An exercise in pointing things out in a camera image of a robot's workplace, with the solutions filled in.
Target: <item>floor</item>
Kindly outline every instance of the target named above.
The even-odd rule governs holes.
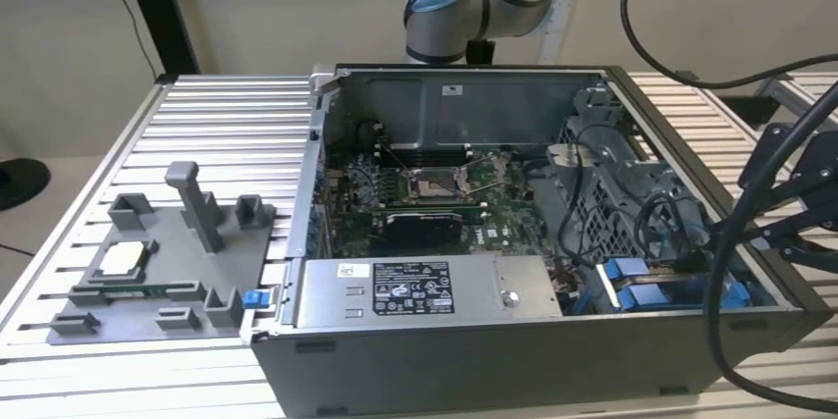
[[[40,159],[52,180],[32,200],[0,211],[0,243],[38,252],[102,160],[102,156]],[[0,300],[31,260],[30,256],[0,248]]]

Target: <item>metal rail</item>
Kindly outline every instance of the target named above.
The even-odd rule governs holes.
[[[781,105],[800,116],[821,98],[836,80],[838,73],[790,73],[780,78],[768,79],[759,86],[757,94],[777,99]],[[838,130],[838,112],[833,112],[829,122],[820,130]]]
[[[681,131],[734,195],[735,178],[757,134],[705,91],[651,74],[633,79]],[[282,279],[302,142],[308,122],[306,78],[186,77],[152,94],[68,212],[67,228],[44,246],[4,302],[11,316],[0,331],[0,411],[16,417],[282,417],[262,370],[239,339],[167,340],[50,346],[44,324],[78,282],[106,236],[106,206],[122,191],[144,191],[155,204],[175,204],[160,183],[172,159],[202,165],[202,187],[222,200],[258,192],[279,207],[262,283]],[[777,218],[793,209],[781,209]],[[821,243],[832,235],[814,232]],[[838,307],[838,277],[806,268],[805,278]],[[838,321],[832,320],[788,352],[761,354],[741,372],[785,391],[838,398]],[[603,417],[801,418],[806,413],[768,403],[719,381],[689,397],[633,399],[499,411],[515,418]],[[475,419],[487,413],[457,417]]]

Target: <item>small circuit board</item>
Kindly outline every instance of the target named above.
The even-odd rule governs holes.
[[[336,256],[497,252],[553,259],[523,162],[511,151],[469,151],[457,166],[410,167],[405,161],[402,156],[386,166],[377,155],[359,154],[330,166]]]

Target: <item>warning label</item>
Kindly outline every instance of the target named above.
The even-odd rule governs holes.
[[[449,262],[374,264],[373,310],[381,316],[453,314]]]

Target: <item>blue tab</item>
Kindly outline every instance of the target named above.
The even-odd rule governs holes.
[[[646,260],[639,257],[621,257],[611,259],[619,267],[619,273],[623,277],[643,277],[650,275],[650,268]]]
[[[271,306],[271,293],[270,291],[260,291],[252,289],[244,294],[242,300],[244,309],[264,309]]]
[[[750,293],[741,282],[733,282],[726,286],[726,293],[722,296],[723,308],[743,308],[750,301]]]
[[[605,274],[610,280],[619,279],[619,267],[614,259],[607,259],[607,262],[602,264],[605,266]]]
[[[669,304],[669,299],[657,284],[630,285],[617,293],[617,299],[626,311]]]

